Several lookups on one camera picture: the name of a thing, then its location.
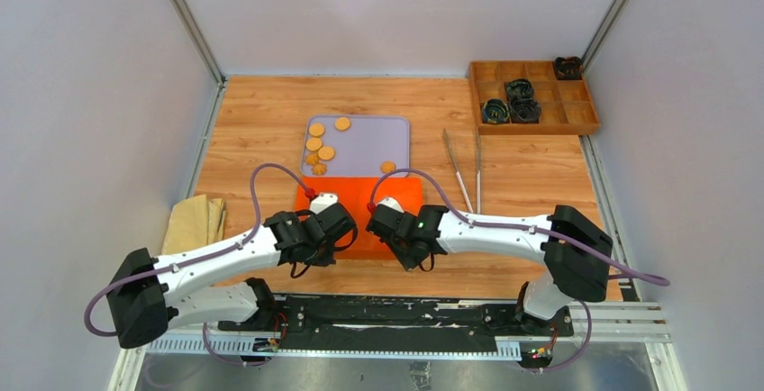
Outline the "lavender cookie tray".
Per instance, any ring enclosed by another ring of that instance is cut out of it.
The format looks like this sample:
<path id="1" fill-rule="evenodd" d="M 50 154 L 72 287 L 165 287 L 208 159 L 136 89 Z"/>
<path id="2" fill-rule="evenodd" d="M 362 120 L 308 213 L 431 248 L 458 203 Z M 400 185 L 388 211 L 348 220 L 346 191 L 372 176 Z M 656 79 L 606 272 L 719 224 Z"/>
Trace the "lavender cookie tray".
<path id="1" fill-rule="evenodd" d="M 339 132 L 334 127 L 336 118 L 346 116 L 351 119 L 351 127 Z M 380 165 L 393 161 L 396 169 L 407 168 L 410 164 L 411 126 L 402 116 L 393 115 L 353 115 L 318 114 L 312 116 L 305 128 L 305 138 L 301 150 L 300 173 L 307 177 L 312 174 L 312 166 L 305 164 L 309 153 L 305 142 L 312 136 L 308 128 L 312 123 L 321 123 L 325 134 L 320 137 L 323 146 L 332 146 L 336 156 L 331 161 L 321 161 L 328 166 L 325 175 L 319 177 L 380 177 Z"/>

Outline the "orange box lid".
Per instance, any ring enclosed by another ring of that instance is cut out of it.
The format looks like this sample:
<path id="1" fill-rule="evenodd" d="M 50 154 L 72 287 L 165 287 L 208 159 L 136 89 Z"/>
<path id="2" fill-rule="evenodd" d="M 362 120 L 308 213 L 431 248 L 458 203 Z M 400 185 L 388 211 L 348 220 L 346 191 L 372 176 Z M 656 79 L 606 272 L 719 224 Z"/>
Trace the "orange box lid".
<path id="1" fill-rule="evenodd" d="M 336 259 L 396 260 L 384 242 L 365 231 L 371 216 L 367 205 L 376 177 L 302 177 L 302 180 L 316 193 L 336 194 L 358 225 L 357 239 L 345 251 L 337 252 Z M 417 177 L 387 178 L 378 188 L 375 202 L 385 197 L 393 197 L 405 211 L 414 214 L 423 205 L 422 180 Z"/>

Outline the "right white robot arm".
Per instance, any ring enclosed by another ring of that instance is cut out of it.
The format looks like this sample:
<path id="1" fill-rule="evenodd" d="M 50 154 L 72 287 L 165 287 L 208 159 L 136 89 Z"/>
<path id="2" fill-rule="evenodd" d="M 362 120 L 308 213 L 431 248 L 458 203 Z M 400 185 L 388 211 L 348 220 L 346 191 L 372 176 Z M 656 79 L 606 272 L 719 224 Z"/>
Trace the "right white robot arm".
<path id="1" fill-rule="evenodd" d="M 503 217 L 424 205 L 418 214 L 387 197 L 374 205 L 367 232 L 377 236 L 406 270 L 437 255 L 479 252 L 527 259 L 546 269 L 524 284 L 514 310 L 518 329 L 534 335 L 572 301 L 599 303 L 608 288 L 613 241 L 577 209 Z"/>

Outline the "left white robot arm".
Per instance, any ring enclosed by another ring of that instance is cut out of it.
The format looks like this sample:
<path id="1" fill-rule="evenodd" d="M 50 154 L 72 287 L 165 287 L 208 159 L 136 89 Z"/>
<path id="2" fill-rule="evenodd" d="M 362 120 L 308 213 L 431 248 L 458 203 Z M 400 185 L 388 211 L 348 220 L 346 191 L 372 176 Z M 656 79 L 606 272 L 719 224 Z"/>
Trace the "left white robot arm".
<path id="1" fill-rule="evenodd" d="M 222 281 L 248 271 L 328 267 L 345 237 L 359 229 L 335 194 L 321 193 L 304 210 L 278 212 L 239 235 L 187 252 L 128 254 L 115 273 L 106 300 L 123 349 L 151 343 L 169 330 L 219 322 L 264 331 L 284 320 L 267 283 L 249 278 Z"/>

